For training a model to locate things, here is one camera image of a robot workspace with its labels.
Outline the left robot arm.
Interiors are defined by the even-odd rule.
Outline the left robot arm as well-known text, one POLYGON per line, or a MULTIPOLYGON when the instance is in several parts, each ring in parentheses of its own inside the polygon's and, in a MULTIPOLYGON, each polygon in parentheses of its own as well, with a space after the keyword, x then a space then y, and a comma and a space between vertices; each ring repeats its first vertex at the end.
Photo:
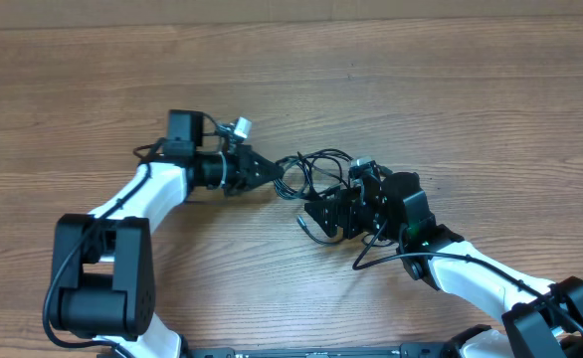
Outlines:
POLYGON ((151 236, 197 187, 227 197, 283 175, 247 139, 251 122, 204 123, 211 115, 171 109, 167 132, 139 146, 133 178, 86 214, 66 214, 55 227, 42 325, 58 347, 106 347, 112 357, 187 357, 185 338, 155 311, 151 236))

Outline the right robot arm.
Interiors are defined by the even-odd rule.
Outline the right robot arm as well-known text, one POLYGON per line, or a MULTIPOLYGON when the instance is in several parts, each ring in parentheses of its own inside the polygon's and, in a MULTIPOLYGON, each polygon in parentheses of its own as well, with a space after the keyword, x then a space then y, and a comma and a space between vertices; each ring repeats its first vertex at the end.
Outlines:
POLYGON ((471 303, 503 325, 476 326, 451 340, 450 357, 583 357, 583 280, 534 277, 482 254, 437 223, 417 174, 383 180, 359 173, 352 188, 305 204, 332 237, 362 233, 395 244, 387 262, 401 261, 414 280, 471 303))

